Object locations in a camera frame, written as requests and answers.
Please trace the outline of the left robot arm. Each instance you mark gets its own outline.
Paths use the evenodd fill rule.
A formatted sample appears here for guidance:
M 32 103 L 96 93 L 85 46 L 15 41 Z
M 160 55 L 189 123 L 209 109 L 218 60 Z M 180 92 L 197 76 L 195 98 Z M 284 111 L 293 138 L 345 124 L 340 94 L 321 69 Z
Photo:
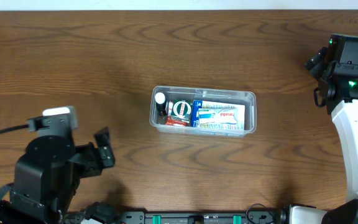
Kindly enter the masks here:
M 81 146 L 70 128 L 37 133 L 15 164 L 14 181 L 0 188 L 0 223 L 63 223 L 80 180 L 115 165 L 108 128 Z

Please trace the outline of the white medicine box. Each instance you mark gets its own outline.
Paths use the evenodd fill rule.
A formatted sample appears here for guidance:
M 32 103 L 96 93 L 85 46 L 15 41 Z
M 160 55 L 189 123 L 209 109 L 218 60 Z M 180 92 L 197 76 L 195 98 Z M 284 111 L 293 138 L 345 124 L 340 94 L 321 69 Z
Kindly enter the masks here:
M 212 129 L 243 129 L 244 115 L 238 108 L 200 108 L 197 127 Z

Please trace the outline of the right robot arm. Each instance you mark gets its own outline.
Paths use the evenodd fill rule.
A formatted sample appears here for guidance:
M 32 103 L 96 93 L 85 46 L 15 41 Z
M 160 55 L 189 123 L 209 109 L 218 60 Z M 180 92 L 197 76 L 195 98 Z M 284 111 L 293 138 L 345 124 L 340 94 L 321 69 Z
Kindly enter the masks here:
M 330 210 L 306 205 L 282 209 L 275 223 L 358 223 L 358 37 L 332 34 L 305 63 L 317 80 L 314 102 L 326 108 L 339 135 L 346 170 L 345 204 Z

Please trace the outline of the red medicine sachet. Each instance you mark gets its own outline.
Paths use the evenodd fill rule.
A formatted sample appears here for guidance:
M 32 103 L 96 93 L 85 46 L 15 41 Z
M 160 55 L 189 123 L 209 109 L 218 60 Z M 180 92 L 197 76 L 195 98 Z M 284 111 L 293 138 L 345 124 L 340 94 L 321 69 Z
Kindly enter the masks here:
M 188 123 L 172 118 L 172 109 L 173 109 L 173 101 L 169 101 L 168 114 L 167 114 L 168 116 L 165 124 L 170 126 L 187 126 Z

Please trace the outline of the green square ointment box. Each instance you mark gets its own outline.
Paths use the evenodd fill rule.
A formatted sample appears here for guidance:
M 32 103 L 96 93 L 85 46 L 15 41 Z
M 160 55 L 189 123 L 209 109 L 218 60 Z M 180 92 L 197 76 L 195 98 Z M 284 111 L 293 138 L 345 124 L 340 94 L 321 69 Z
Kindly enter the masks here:
M 193 103 L 185 100 L 175 100 L 171 110 L 171 118 L 189 123 L 193 112 Z

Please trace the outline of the black bottle white cap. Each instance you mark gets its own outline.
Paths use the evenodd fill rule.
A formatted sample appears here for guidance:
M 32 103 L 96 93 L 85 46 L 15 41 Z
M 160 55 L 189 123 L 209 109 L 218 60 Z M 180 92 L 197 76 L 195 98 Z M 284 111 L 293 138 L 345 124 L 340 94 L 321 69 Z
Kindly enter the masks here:
M 167 98 L 164 93 L 158 92 L 154 96 L 155 107 L 158 112 L 158 123 L 165 124 L 167 120 Z

